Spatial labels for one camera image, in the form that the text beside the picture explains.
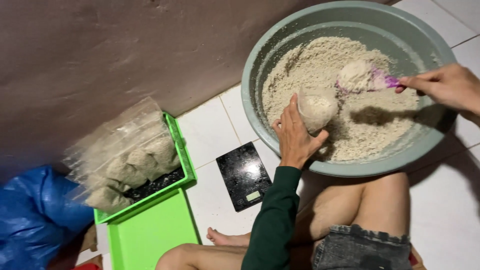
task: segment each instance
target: left hand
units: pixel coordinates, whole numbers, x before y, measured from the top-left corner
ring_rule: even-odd
[[[280,119],[274,121],[272,128],[280,140],[280,166],[302,169],[308,158],[318,151],[328,138],[328,132],[322,130],[317,137],[308,134],[300,117],[297,101],[297,94],[293,94],[290,104],[283,110]]]

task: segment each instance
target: blue plastic sheet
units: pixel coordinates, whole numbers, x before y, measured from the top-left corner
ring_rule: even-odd
[[[0,270],[44,270],[92,222],[92,208],[64,196],[77,185],[42,166],[0,189]]]

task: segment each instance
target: hand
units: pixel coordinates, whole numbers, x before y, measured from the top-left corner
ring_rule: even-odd
[[[302,169],[308,158],[318,151],[328,138],[328,132],[322,130],[317,137],[308,134],[307,127],[300,118],[297,99],[297,94],[293,94],[290,104],[283,110],[280,119],[275,120],[272,128],[280,140],[280,166]]]
[[[459,64],[450,64],[440,69],[417,76],[400,79],[403,86],[417,89],[437,103],[462,112],[480,115],[480,80]],[[401,93],[405,87],[398,87]]]

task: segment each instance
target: tile floor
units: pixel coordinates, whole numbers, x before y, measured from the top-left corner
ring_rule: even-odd
[[[458,61],[480,76],[480,19],[478,0],[402,0],[394,6],[414,14],[437,30],[453,47]],[[242,107],[240,86],[233,87],[179,117],[198,174],[187,190],[201,241],[208,227],[227,234],[249,232],[257,204],[236,213],[215,158],[253,141],[273,179],[279,157],[250,127]],[[480,265],[480,129],[459,118],[439,146],[408,167],[417,185],[412,196],[412,242],[428,269],[477,269]],[[301,206],[322,190],[323,177],[305,172],[298,188]],[[98,249],[85,251],[78,262],[104,254],[109,265],[105,225],[97,230]]]

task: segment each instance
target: bare foot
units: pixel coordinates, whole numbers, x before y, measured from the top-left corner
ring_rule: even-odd
[[[224,235],[212,228],[208,228],[207,238],[215,245],[248,246],[250,243],[250,233],[242,235]]]

